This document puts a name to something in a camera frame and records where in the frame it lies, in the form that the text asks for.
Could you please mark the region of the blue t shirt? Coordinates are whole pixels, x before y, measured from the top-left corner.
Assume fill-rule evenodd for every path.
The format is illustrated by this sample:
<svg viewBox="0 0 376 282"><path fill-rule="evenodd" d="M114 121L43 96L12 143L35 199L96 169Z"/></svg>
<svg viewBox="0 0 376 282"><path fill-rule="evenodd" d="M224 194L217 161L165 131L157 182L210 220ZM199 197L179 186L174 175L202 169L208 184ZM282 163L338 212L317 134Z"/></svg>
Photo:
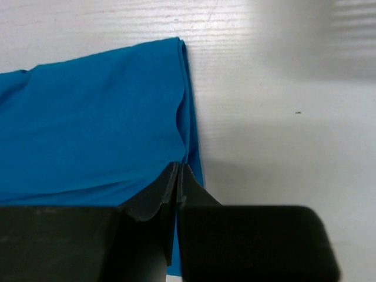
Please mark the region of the blue t shirt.
<svg viewBox="0 0 376 282"><path fill-rule="evenodd" d="M185 42L1 74L1 206L109 206L171 163L203 184Z"/></svg>

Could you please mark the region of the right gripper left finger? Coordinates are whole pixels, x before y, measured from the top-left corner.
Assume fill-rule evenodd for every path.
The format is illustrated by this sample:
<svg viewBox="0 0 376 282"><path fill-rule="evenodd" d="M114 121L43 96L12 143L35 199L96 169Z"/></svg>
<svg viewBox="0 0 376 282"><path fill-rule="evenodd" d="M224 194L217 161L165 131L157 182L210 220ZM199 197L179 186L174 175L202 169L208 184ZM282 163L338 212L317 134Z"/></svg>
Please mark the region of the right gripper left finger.
<svg viewBox="0 0 376 282"><path fill-rule="evenodd" d="M114 207L1 207L1 280L165 281L178 171Z"/></svg>

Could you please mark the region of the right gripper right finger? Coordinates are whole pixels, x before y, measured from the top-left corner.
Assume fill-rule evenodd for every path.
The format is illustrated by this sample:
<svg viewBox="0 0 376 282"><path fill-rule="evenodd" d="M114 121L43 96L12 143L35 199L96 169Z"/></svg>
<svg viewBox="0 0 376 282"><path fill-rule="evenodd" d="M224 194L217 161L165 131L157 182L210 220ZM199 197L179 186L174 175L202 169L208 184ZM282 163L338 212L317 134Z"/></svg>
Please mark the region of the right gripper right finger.
<svg viewBox="0 0 376 282"><path fill-rule="evenodd" d="M324 224L305 206L220 204L180 168L177 234L184 281L339 281Z"/></svg>

